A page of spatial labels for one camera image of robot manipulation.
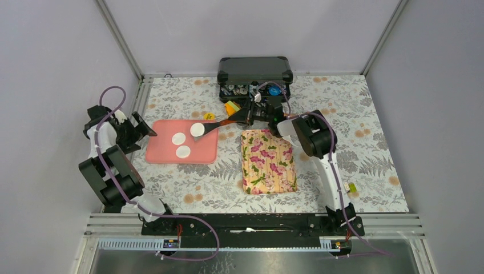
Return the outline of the floral yellow tray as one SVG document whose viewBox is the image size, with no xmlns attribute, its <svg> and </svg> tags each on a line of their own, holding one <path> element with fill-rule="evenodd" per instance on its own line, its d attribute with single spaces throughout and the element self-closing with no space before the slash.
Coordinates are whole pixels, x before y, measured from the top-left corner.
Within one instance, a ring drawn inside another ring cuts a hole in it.
<svg viewBox="0 0 484 274">
<path fill-rule="evenodd" d="M 243 189 L 249 195 L 295 192 L 298 189 L 293 146 L 269 130 L 246 130 L 240 135 Z"/>
</svg>

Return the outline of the white dough ball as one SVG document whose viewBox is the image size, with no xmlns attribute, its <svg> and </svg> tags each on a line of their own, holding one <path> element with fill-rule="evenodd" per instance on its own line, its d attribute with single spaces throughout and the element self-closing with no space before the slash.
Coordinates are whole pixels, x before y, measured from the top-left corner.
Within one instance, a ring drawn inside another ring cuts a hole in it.
<svg viewBox="0 0 484 274">
<path fill-rule="evenodd" d="M 190 127 L 190 134 L 191 136 L 193 136 L 194 138 L 198 138 L 198 137 L 201 137 L 205 134 L 205 127 L 204 127 L 204 123 L 194 123 L 191 127 Z"/>
</svg>

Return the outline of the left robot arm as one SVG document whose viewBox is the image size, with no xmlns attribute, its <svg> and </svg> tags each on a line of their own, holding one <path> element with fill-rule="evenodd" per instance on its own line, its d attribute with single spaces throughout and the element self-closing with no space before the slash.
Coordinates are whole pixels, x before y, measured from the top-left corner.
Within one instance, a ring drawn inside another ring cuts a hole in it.
<svg viewBox="0 0 484 274">
<path fill-rule="evenodd" d="M 146 222 L 155 221 L 162 234 L 173 233 L 177 227 L 173 212 L 144 190 L 143 179 L 127 157 L 140 150 L 138 141 L 156 132 L 137 112 L 132 114 L 136 125 L 121 110 L 106 106 L 93 106 L 87 113 L 90 121 L 83 133 L 90 141 L 90 153 L 78 167 L 96 196 L 107 209 L 136 213 Z"/>
</svg>

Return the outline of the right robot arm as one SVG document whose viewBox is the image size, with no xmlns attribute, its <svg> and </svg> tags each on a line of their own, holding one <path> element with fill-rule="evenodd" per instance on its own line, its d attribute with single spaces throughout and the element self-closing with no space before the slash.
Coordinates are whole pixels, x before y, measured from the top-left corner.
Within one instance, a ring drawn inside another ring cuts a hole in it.
<svg viewBox="0 0 484 274">
<path fill-rule="evenodd" d="M 337 135 L 319 110 L 289 117 L 283 112 L 281 99 L 271 96 L 262 106 L 250 99 L 228 120 L 247 126 L 253 125 L 254 121 L 266 122 L 269 132 L 278 138 L 296 135 L 319 172 L 329 216 L 328 230 L 335 235 L 342 235 L 347 230 L 354 232 L 357 216 L 337 167 Z"/>
</svg>

